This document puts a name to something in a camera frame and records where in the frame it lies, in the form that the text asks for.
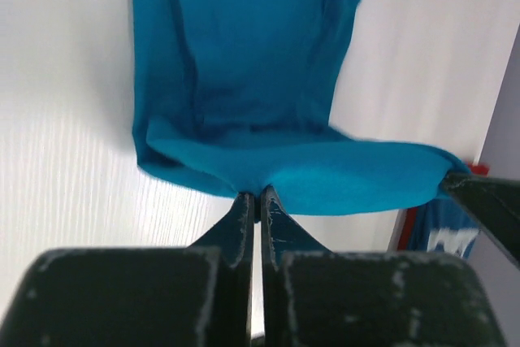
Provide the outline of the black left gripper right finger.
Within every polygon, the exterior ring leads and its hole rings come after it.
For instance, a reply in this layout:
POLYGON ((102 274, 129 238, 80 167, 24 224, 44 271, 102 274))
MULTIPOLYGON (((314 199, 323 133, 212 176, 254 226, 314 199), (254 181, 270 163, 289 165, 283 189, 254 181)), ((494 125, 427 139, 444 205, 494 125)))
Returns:
POLYGON ((475 272, 443 253, 337 253, 259 201, 268 346, 503 346, 475 272))

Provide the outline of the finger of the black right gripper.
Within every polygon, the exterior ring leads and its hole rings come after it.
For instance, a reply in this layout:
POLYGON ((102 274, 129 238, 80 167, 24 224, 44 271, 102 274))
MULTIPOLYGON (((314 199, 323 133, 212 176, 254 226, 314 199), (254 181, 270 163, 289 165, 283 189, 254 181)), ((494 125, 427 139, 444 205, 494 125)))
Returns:
POLYGON ((442 189, 481 227, 501 253, 519 263, 519 182, 450 172, 442 189))

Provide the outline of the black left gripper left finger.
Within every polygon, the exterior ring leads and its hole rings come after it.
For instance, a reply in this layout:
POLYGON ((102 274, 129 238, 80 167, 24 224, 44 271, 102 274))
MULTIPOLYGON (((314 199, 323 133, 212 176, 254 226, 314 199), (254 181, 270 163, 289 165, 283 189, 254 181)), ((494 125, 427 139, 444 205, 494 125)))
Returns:
POLYGON ((254 197, 185 248, 63 248, 26 271, 9 346, 248 346, 254 197))

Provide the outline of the navy printed t-shirt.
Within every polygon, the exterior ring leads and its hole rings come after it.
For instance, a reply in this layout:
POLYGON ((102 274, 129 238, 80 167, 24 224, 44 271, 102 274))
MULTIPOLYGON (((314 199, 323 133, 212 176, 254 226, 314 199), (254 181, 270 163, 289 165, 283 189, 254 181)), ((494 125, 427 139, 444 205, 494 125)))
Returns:
POLYGON ((452 199, 434 199, 418 206, 406 250, 443 252, 468 258, 480 230, 452 199))

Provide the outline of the bright blue t-shirt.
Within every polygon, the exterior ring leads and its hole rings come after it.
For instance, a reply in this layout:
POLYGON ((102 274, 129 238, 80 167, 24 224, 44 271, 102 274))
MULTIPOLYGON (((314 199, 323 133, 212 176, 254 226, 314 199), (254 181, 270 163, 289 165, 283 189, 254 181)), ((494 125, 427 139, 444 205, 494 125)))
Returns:
POLYGON ((442 197, 459 158, 328 123, 361 0, 132 0, 138 166, 220 197, 267 187, 296 215, 442 197))

